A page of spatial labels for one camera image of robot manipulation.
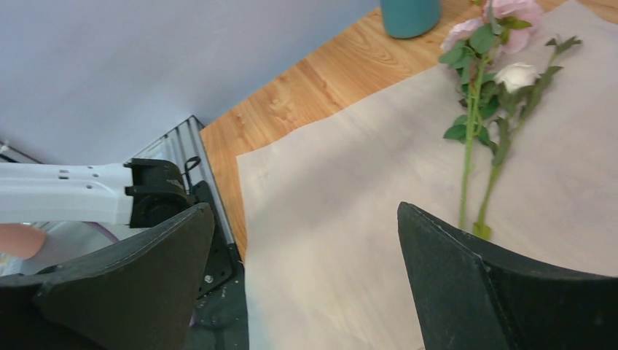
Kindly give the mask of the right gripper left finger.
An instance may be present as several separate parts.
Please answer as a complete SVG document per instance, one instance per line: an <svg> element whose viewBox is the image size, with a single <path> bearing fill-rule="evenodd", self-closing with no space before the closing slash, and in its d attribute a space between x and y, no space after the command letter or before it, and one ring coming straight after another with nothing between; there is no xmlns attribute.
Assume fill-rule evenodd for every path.
<svg viewBox="0 0 618 350"><path fill-rule="evenodd" d="M182 349L214 235L200 203L123 241L1 278L3 349Z"/></svg>

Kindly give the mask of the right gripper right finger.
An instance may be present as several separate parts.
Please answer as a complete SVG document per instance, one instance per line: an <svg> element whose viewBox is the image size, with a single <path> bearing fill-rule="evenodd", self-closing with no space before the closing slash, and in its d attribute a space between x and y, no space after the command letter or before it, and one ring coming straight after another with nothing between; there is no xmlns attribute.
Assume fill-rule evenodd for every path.
<svg viewBox="0 0 618 350"><path fill-rule="evenodd" d="M551 265L411 203L398 234L427 349L615 349L617 279Z"/></svg>

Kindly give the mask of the white wrapping paper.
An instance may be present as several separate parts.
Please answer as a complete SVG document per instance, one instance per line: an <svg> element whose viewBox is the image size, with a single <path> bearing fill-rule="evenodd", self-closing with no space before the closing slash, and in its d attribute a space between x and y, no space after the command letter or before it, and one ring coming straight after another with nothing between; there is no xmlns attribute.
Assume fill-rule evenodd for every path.
<svg viewBox="0 0 618 350"><path fill-rule="evenodd" d="M543 69L550 38L577 36L515 136L490 198L493 243L617 274L617 26L575 1L548 12L499 65ZM462 113L442 66L238 157L251 349L419 349L397 233L403 201L458 221Z"/></svg>

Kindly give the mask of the pink and white flowers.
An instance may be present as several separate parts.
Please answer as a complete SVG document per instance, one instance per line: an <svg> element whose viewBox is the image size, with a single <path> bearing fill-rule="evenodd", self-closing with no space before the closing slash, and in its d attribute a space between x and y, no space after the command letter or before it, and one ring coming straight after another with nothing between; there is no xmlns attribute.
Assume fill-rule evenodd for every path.
<svg viewBox="0 0 618 350"><path fill-rule="evenodd" d="M537 1L473 1L472 6L480 8L480 15L453 26L441 44L438 62L457 74L456 90L465 109L442 137L464 145L458 228L471 228L472 235L488 240L492 235L486 222L490 198L514 138L562 70L556 64L557 59L581 45L582 40L577 36L549 39L546 46L552 48L552 53L543 71L521 62L497 69L499 58L527 47L541 24L544 10ZM491 160L477 217L468 225L468 191L475 144L488 148Z"/></svg>

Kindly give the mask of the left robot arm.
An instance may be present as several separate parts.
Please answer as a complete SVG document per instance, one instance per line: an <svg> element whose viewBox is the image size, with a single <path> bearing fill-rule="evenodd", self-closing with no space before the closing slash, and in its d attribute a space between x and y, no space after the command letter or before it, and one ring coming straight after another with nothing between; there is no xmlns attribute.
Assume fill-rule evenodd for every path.
<svg viewBox="0 0 618 350"><path fill-rule="evenodd" d="M133 158L94 166L1 164L1 223L98 222L151 228L194 204L179 167Z"/></svg>

